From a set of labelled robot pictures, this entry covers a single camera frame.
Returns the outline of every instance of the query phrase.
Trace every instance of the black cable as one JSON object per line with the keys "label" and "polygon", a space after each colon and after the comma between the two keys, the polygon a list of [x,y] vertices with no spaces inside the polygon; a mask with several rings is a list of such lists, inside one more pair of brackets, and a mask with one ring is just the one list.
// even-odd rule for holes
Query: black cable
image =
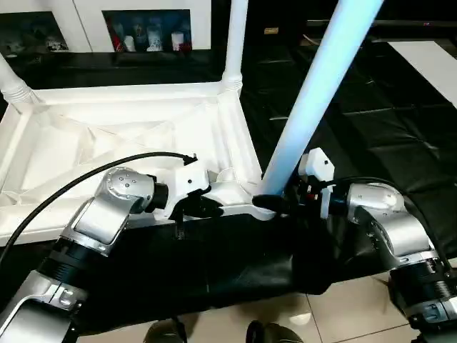
{"label": "black cable", "polygon": [[30,222],[45,208],[47,208],[50,203],[52,203],[54,200],[59,198],[62,194],[66,193],[68,190],[72,189],[75,187],[77,184],[80,184],[82,181],[88,179],[89,177],[92,177],[93,175],[98,174],[99,172],[103,172],[107,169],[110,169],[114,166],[118,166],[120,164],[134,161],[136,159],[145,159],[147,157],[176,157],[178,159],[182,159],[184,161],[184,164],[190,164],[193,161],[196,161],[196,157],[190,157],[187,155],[183,154],[177,154],[175,152],[146,152],[144,154],[137,154],[129,157],[124,157],[123,159],[118,159],[117,161],[110,162],[108,164],[105,164],[103,166],[100,166],[98,168],[95,168],[84,175],[81,175],[77,179],[73,180],[72,182],[68,183],[66,186],[60,188],[57,192],[52,194],[48,199],[44,200],[40,205],[37,206],[28,216],[25,218],[22,223],[17,227],[16,230],[14,230],[13,234],[9,237],[8,242],[6,243],[3,252],[1,253],[0,256],[0,269],[2,263],[4,263],[4,260],[6,258],[6,255],[10,252],[11,248],[14,246],[14,243],[16,240],[19,238],[23,230],[27,227],[27,225],[30,224]]}
{"label": "black cable", "polygon": [[[324,189],[327,186],[332,186],[332,185],[339,185],[339,184],[347,184],[347,183],[353,183],[353,182],[358,182],[358,183],[380,183],[380,184],[387,184],[393,188],[395,188],[397,191],[399,191],[402,195],[408,196],[408,192],[402,188],[400,188],[395,182],[382,179],[379,177],[341,177],[339,179],[333,179],[331,181],[325,181],[325,182],[319,182],[319,189]],[[414,205],[416,208],[417,212],[422,216],[423,223],[425,224],[424,229],[426,230],[426,233],[428,237],[430,238],[431,242],[433,243],[436,252],[438,253],[438,256],[440,257],[441,261],[444,264],[444,267],[448,270],[452,270],[452,266],[449,263],[446,254],[444,253],[444,249],[441,246],[441,243],[438,241],[435,232],[431,231],[431,225],[426,217],[426,215],[423,213],[422,209],[417,205],[417,202],[411,198],[408,197],[409,201]]]}

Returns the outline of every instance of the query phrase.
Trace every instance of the tile floor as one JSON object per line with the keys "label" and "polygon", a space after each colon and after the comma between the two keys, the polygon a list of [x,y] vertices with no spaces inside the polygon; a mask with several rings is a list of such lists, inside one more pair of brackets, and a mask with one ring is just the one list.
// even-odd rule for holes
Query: tile floor
{"label": "tile floor", "polygon": [[[387,273],[333,284],[320,296],[290,294],[184,316],[195,322],[190,343],[244,343],[253,319],[276,322],[305,343],[409,343],[418,336],[390,303]],[[151,323],[119,329],[78,343],[142,343]]]}

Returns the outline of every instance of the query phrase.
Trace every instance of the black mat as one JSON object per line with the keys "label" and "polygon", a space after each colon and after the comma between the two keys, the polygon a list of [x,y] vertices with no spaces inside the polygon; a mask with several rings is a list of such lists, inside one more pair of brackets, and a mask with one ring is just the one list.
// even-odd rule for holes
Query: black mat
{"label": "black mat", "polygon": [[[246,47],[241,103],[263,168],[314,53]],[[14,63],[35,89],[197,82],[221,78],[224,52],[58,54]],[[384,177],[410,191],[455,257],[456,122],[457,110],[388,44],[365,44],[309,148],[328,154],[337,177]],[[237,216],[189,223],[182,241],[173,226],[126,232],[94,282],[81,323],[86,332],[105,331],[296,290],[319,293],[332,281],[382,271],[363,230],[332,224]],[[15,247],[4,300],[50,246]]]}

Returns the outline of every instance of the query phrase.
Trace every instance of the white plastic bracket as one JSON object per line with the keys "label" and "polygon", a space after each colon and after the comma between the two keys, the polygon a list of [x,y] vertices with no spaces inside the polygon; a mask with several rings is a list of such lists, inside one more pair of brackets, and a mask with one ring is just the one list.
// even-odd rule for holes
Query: white plastic bracket
{"label": "white plastic bracket", "polygon": [[[298,165],[298,175],[300,177],[313,176],[319,181],[331,181],[335,173],[335,166],[325,155],[321,148],[312,149],[308,154],[304,154]],[[333,186],[322,189],[321,218],[328,218],[328,208],[330,206],[330,196]]]}

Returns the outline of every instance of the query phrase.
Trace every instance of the glass cabinet door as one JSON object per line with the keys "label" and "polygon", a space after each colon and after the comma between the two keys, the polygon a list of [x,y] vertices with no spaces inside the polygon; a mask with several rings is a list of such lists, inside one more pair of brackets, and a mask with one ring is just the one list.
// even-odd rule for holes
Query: glass cabinet door
{"label": "glass cabinet door", "polygon": [[5,57],[91,52],[72,0],[0,0],[0,52]]}
{"label": "glass cabinet door", "polygon": [[211,48],[211,0],[74,0],[94,52]]}

